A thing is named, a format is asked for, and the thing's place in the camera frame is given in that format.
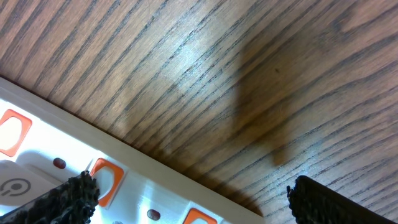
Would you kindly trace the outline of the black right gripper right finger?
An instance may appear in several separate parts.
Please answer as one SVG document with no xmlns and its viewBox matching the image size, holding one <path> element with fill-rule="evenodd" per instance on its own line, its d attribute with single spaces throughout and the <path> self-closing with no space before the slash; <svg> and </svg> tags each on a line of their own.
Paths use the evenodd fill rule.
<svg viewBox="0 0 398 224">
<path fill-rule="evenodd" d="M 297 224 L 396 224 L 305 175 L 287 187 L 287 198 Z"/>
</svg>

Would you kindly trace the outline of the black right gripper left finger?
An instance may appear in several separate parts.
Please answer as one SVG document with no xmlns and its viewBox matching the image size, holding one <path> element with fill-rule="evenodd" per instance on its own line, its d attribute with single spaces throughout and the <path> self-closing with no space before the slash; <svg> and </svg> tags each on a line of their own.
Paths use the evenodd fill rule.
<svg viewBox="0 0 398 224">
<path fill-rule="evenodd" d="M 99 204 L 100 189 L 89 172 L 1 216 L 1 224 L 88 224 Z"/>
</svg>

